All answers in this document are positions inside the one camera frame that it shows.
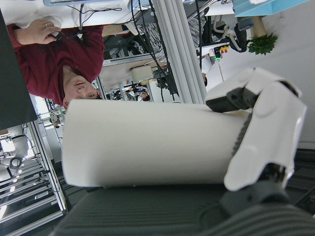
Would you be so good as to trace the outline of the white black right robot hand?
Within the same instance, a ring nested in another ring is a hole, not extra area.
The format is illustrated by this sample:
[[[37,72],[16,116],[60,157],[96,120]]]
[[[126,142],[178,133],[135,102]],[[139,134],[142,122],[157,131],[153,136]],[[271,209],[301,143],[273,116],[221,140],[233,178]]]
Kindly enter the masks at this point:
[[[90,187],[54,236],[312,236],[285,191],[306,105],[261,68],[211,89],[205,104],[73,100],[62,165]]]

